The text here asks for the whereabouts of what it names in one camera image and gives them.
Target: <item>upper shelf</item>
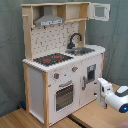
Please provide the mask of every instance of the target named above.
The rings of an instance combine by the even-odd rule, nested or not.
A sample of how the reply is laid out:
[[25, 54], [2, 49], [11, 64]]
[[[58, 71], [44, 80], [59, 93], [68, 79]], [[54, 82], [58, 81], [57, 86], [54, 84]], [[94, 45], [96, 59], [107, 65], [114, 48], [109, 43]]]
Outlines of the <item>upper shelf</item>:
[[21, 6], [68, 5], [68, 4], [85, 4], [85, 3], [91, 3], [91, 2], [65, 2], [65, 3], [21, 4]]
[[22, 4], [22, 15], [30, 27], [35, 27], [35, 20], [44, 16], [44, 6], [52, 5], [53, 15], [63, 18], [65, 23], [87, 20], [87, 7], [90, 2]]

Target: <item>gray curtain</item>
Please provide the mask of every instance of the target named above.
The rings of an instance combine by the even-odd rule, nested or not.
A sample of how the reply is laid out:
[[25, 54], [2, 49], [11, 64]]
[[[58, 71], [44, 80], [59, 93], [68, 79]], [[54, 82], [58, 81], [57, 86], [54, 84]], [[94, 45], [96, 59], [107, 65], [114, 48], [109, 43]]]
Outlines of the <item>gray curtain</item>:
[[[68, 0], [0, 0], [0, 116], [16, 110], [21, 101], [25, 102], [22, 65], [25, 55], [20, 4], [45, 2]], [[108, 22], [87, 21], [86, 43], [106, 48], [103, 77], [118, 85], [128, 85], [128, 1], [89, 2], [109, 3], [111, 12]]]

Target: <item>backsplash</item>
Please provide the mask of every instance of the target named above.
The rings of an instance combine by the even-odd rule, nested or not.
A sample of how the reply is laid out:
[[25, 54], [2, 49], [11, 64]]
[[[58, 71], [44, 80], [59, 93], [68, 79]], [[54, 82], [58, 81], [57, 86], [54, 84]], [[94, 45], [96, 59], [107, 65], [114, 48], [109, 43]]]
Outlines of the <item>backsplash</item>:
[[[66, 50], [71, 35], [78, 33], [78, 28], [79, 22], [33, 28], [31, 35], [33, 58]], [[78, 36], [73, 38], [73, 43], [78, 46]]]

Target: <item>cabinet handle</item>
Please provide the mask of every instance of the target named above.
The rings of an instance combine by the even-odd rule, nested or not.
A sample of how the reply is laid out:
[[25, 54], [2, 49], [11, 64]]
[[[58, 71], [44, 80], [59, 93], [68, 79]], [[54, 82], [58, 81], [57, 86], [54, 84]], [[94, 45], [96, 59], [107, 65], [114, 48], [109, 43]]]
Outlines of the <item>cabinet handle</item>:
[[59, 87], [66, 87], [72, 83], [72, 80], [68, 81], [66, 84], [61, 84]]
[[85, 90], [85, 88], [86, 88], [86, 82], [87, 82], [87, 80], [86, 80], [86, 78], [85, 78], [85, 76], [83, 76], [83, 80], [84, 80], [84, 85], [82, 86], [82, 90]]

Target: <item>wooden frame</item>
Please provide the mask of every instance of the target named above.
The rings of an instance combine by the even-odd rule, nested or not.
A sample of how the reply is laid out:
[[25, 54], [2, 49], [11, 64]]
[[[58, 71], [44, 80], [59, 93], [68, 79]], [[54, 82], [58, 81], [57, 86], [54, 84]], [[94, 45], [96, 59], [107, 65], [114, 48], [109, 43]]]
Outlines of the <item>wooden frame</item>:
[[[25, 81], [25, 95], [26, 95], [26, 111], [30, 112], [30, 82], [29, 82], [29, 66], [23, 63], [24, 66], [24, 81]], [[49, 94], [48, 94], [48, 72], [42, 72], [43, 78], [43, 108], [44, 111], [44, 126], [49, 128]]]
[[102, 53], [102, 64], [101, 64], [101, 75], [100, 77], [102, 78], [102, 73], [103, 73], [103, 66], [104, 66], [104, 53]]
[[28, 65], [23, 63], [24, 66], [24, 81], [25, 81], [25, 95], [26, 95], [26, 111], [30, 111], [30, 83], [29, 83], [29, 72]]
[[22, 4], [22, 15], [23, 15], [23, 28], [24, 28], [24, 44], [25, 44], [25, 56], [27, 60], [33, 61], [33, 46], [31, 39], [31, 30], [35, 27], [33, 24], [36, 18], [42, 16], [39, 14], [43, 6], [53, 5], [54, 14], [65, 19], [65, 23], [68, 22], [79, 22], [78, 32], [82, 34], [83, 40], [78, 41], [78, 46], [85, 46], [85, 31], [86, 31], [86, 20], [87, 7], [89, 2], [69, 2], [69, 3], [46, 3], [46, 4]]
[[49, 128], [49, 94], [48, 94], [48, 73], [43, 72], [43, 101], [44, 101], [44, 126]]

